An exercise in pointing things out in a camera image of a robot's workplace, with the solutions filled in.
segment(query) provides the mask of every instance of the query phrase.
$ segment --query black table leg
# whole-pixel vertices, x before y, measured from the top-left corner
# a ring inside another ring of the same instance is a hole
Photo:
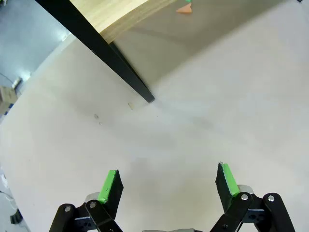
[[[147,86],[139,78],[117,47],[114,44],[109,46],[69,0],[36,0],[36,2],[113,69],[115,73],[137,91],[147,102],[155,100]]]

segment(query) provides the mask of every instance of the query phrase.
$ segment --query green gripper pad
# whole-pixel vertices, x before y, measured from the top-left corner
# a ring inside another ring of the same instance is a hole
[[[110,170],[102,187],[100,194],[98,195],[98,201],[104,206],[109,215],[115,219],[120,202],[122,190],[120,174],[118,170]]]
[[[219,163],[216,185],[224,212],[226,212],[232,203],[233,197],[240,192],[228,164]]]

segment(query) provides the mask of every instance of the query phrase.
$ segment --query wooden table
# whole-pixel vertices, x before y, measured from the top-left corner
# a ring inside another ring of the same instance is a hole
[[[71,0],[107,43],[176,0]]]
[[[154,96],[112,41],[174,1],[36,0],[147,102],[154,101]]]

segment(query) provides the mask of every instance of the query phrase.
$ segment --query orange object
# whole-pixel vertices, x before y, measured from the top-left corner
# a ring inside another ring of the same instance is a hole
[[[190,13],[192,13],[191,3],[189,3],[189,4],[179,8],[178,10],[176,10],[176,12],[182,13],[182,14],[190,14]]]

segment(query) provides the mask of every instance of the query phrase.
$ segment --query plywood edge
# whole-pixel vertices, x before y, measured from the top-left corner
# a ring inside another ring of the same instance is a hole
[[[148,0],[104,29],[100,35],[110,44],[122,32],[129,30],[138,22],[175,1],[176,0]]]

